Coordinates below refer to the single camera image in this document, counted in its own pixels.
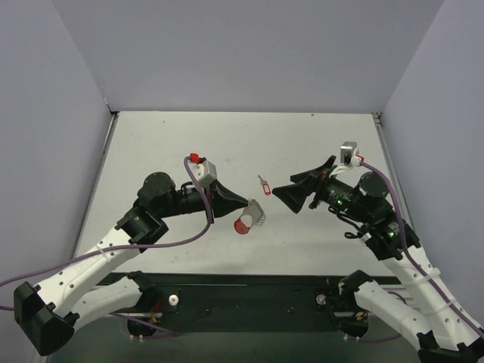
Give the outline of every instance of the screw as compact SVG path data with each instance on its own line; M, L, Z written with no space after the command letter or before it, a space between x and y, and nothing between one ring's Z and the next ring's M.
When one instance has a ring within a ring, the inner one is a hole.
M170 297L168 298L168 304L170 304L171 306L177 306L179 301L180 299L176 295L170 295Z
M326 296L320 293L319 295L316 296L316 303L318 305L324 305L326 304Z

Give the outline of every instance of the white tabletop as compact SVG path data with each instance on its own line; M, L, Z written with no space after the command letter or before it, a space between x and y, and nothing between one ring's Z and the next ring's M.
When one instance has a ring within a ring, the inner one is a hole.
M88 211L77 254L96 244L132 207L144 179L167 172L177 186L189 180L183 158L191 152L217 167L219 181L233 192L257 199L267 219L239 235L240 210L220 219L199 240L182 247L148 250L117 271L251 275L347 275L356 269L392 275L357 240L352 228L321 204L293 214L278 198L265 196L257 175L272 188L291 174L314 169L344 141L357 141L365 160L388 175L371 115L311 113L127 112L119 115L101 177ZM364 168L340 179L356 184ZM158 243L195 235L203 213L165 219L169 232Z

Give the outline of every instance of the red circular object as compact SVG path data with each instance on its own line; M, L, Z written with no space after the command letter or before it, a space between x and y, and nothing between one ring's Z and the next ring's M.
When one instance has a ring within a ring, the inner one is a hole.
M240 219L234 222L234 228L238 234L247 234L250 231L250 227L247 227Z
M191 153L190 154L190 161L192 163L198 164L200 162L200 156L198 154L196 154L196 153Z

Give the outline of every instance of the purple cable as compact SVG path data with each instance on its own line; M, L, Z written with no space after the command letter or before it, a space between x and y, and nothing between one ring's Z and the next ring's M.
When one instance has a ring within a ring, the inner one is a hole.
M399 230L400 230L400 241L402 242L402 249L403 253L407 257L408 261L419 271L422 276L425 278L428 276L428 274L425 272L423 268L421 268L418 263L414 260L414 258L411 256L411 254L408 252L408 246L407 246L407 239L405 236L405 226L403 224L403 218L402 218L402 212L400 210L400 203L399 200L396 197L395 190L393 189L392 183L390 180L383 174L379 169L375 168L374 166L371 166L367 164L365 161L362 161L361 164L367 168L370 169L372 172L380 176L385 183L386 188L388 189L390 196L392 198L393 202L393 207L395 208L395 214L396 214L396 220L399 224ZM481 331L470 319L467 318L466 315L464 315L458 308L455 306L453 303L451 303L451 300L445 295L444 291L440 288L440 286L432 279L429 279L429 283L433 286L433 288L437 291L437 293L443 298L446 304L449 304L449 307L452 309L455 314L459 318L461 318L463 321L466 322L469 327L476 332L476 334L484 340L484 332Z
M141 248L168 248L168 247L178 247L178 246L183 246L184 244L189 244L190 242L193 242L194 240L197 240L198 238L202 237L210 228L213 218L212 218L212 208L210 207L209 201L206 198L205 191L203 190L202 186L200 183L196 180L195 175L191 172L190 166L188 163L190 162L190 157L185 157L183 160L183 164L185 165L185 170L188 173L188 176L190 176L191 181L194 183L194 187L197 189L198 193L200 193L200 196L202 197L203 204L205 205L206 209L206 226L203 228L202 231L200 231L197 235L188 238L186 240L180 240L179 242L172 242L170 244L133 244L133 245L128 245L128 246L115 246L115 247L108 247L104 248L102 251L103 253L110 252L110 251L116 251L116 250L131 250L131 249L141 249ZM38 271L34 272L29 272L24 275L19 275L13 278L9 278L7 280L4 280L0 282L0 287L3 287L5 285L11 284L12 282L19 281L19 280L25 280L26 278L31 278L32 276L37 276L37 275L43 275L48 272L54 271L54 270L59 270L61 268L64 268L74 262L82 261L84 259L88 259L89 257L93 257L96 255L101 254L100 250L86 253L81 256L74 257L73 259L70 259L69 261L62 262L59 265L53 266L53 267L48 267L48 268L43 268ZM14 308L10 306L0 306L0 310L5 310L12 312L14 311Z
M394 291L389 291L388 293L397 296L405 305L407 305L407 302L405 301L405 299L403 298L403 296L400 295L399 293L396 293ZM402 337L400 334L395 334L395 335L391 335L391 336L385 337L385 338L377 338L377 339L360 338L360 339L358 339L358 338L352 337L351 335L348 335L344 331L342 331L341 330L342 323L343 323L343 321L340 321L340 323L338 324L338 328L340 329L340 331L342 333L344 333L349 339L351 339L351 340L357 340L359 343L368 343L368 344L385 343L385 342L389 342L391 340L395 340L395 339L398 339L398 338Z
M168 334L167 336L165 336L165 335L161 336L163 338L177 337L178 336L178 334L175 333L174 331L165 329L164 327L159 327L158 325L148 323L147 321L143 321L141 319L133 318L132 316L129 316L129 315L120 314L118 312L111 312L110 315L116 316L117 318L123 318L123 319L126 319L126 320L134 321L135 323L144 325L145 327L150 327L152 329L156 329L158 331L162 331L164 333L167 333Z

